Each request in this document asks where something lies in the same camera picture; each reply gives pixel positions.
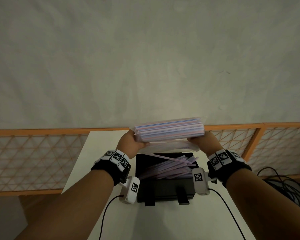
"cable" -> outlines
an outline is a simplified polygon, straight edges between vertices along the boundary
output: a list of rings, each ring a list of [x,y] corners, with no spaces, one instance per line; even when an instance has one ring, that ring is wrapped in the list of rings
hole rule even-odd
[[[265,167],[261,169],[256,175],[259,176],[260,172],[262,172],[265,169],[272,169],[275,172],[276,176],[269,176],[265,178],[263,181],[265,181],[272,188],[279,191],[281,194],[283,194],[285,197],[287,197],[288,199],[290,199],[300,207],[300,189],[297,189],[294,186],[287,184],[286,182],[289,181],[293,182],[296,185],[298,185],[299,188],[300,188],[300,183],[288,176],[279,175],[277,171],[272,167]]]
[[[228,207],[227,203],[225,202],[225,200],[223,199],[223,197],[222,197],[216,190],[214,190],[214,189],[208,188],[208,190],[212,190],[212,191],[216,192],[216,193],[220,196],[220,198],[223,200],[225,206],[228,208],[230,214],[232,215],[232,218],[233,218],[234,222],[237,224],[237,227],[238,227],[238,229],[239,229],[239,231],[240,231],[240,233],[241,233],[243,239],[246,240],[246,238],[244,237],[244,234],[242,233],[242,231],[241,231],[241,229],[240,229],[240,226],[238,225],[238,223],[237,223],[235,217],[233,216],[231,210],[229,209],[229,207]]]
[[[106,207],[105,210],[104,210],[103,218],[102,218],[102,223],[101,223],[101,229],[100,229],[99,240],[101,239],[101,233],[102,233],[102,227],[103,227],[103,220],[105,219],[105,214],[106,214],[106,211],[107,211],[107,209],[108,209],[108,206],[110,205],[110,203],[111,203],[115,198],[118,198],[118,197],[123,197],[123,195],[117,195],[117,196],[114,197],[112,200],[110,200],[110,202],[107,204],[107,207]]]

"table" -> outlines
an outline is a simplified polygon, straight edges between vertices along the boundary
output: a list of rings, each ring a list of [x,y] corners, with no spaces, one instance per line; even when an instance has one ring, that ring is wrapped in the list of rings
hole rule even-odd
[[[64,191],[86,175],[93,162],[108,149],[115,149],[124,130],[90,132],[79,158],[64,187]],[[207,157],[203,152],[194,152],[199,156],[198,165],[206,172]],[[135,160],[130,161],[129,175],[135,174]],[[209,187],[218,191],[227,202],[246,239],[255,239],[240,215],[227,190],[220,182]],[[121,187],[115,186],[110,200],[120,194]],[[93,228],[89,240],[98,239],[102,215]],[[215,193],[200,196],[196,194],[189,205],[179,205],[178,201],[156,202],[156,206],[144,203],[126,205],[115,199],[108,207],[104,218],[101,239],[242,239],[222,199]]]

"black container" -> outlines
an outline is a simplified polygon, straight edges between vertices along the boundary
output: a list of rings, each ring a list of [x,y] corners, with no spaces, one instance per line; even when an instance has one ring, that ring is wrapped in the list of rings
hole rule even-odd
[[[160,156],[177,158],[185,155],[187,158],[193,156],[192,153],[156,153]],[[165,162],[167,159],[148,156],[144,154],[136,155],[136,177],[139,177],[146,169],[152,165]],[[197,162],[190,168],[198,168]],[[140,180],[137,202],[144,202],[146,206],[154,206],[156,201],[177,200],[180,205],[188,205],[195,195],[195,188],[192,178],[181,179],[151,179]]]

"wristband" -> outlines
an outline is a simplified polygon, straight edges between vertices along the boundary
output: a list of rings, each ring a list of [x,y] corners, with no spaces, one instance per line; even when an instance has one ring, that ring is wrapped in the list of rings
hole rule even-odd
[[[91,170],[105,170],[113,179],[114,186],[125,183],[131,169],[129,157],[120,150],[108,150],[95,161]]]
[[[219,150],[208,159],[209,177],[217,178],[224,187],[226,187],[228,178],[239,169],[246,168],[252,171],[243,158],[229,150]]]

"orange metal frame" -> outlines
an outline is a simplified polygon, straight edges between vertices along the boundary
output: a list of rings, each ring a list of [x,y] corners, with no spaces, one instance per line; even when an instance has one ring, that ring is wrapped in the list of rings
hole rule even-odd
[[[254,149],[258,145],[262,135],[267,128],[300,128],[300,122],[292,123],[256,123],[256,124],[230,124],[230,125],[205,125],[205,130],[234,130],[253,129],[256,132],[247,145],[242,157],[249,161]],[[0,129],[0,136],[19,135],[60,135],[60,134],[86,134],[91,131],[127,131],[129,128],[82,128],[82,129]],[[293,175],[293,178],[300,178],[300,175]],[[38,195],[38,194],[59,194],[62,189],[31,190],[31,191],[10,191],[0,192],[0,196]]]

